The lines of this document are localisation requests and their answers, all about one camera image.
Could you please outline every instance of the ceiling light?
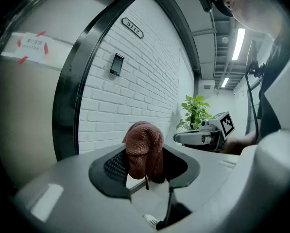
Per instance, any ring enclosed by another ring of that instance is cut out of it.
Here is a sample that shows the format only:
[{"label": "ceiling light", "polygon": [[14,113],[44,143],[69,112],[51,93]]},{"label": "ceiling light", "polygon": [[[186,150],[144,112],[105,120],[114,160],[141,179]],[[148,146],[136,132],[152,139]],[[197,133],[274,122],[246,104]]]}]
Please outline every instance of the ceiling light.
[{"label": "ceiling light", "polygon": [[228,83],[229,78],[225,78],[223,83],[222,83],[222,88],[224,88],[226,86],[226,84]]},{"label": "ceiling light", "polygon": [[241,52],[242,45],[243,45],[244,36],[245,36],[245,29],[239,29],[237,43],[236,43],[236,47],[234,49],[232,60],[238,59],[239,54]]}]

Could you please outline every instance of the white brick wall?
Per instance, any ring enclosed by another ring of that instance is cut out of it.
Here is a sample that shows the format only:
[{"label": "white brick wall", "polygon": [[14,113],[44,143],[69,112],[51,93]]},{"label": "white brick wall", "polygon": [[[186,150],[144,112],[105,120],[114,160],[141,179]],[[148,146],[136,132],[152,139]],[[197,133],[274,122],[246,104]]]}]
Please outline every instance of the white brick wall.
[{"label": "white brick wall", "polygon": [[[144,32],[143,39],[121,24],[124,17]],[[102,41],[85,83],[80,153],[122,142],[138,121],[166,136],[177,109],[180,48],[176,29],[154,0],[136,0],[126,9]],[[115,53],[124,56],[120,77],[109,73]]]}]

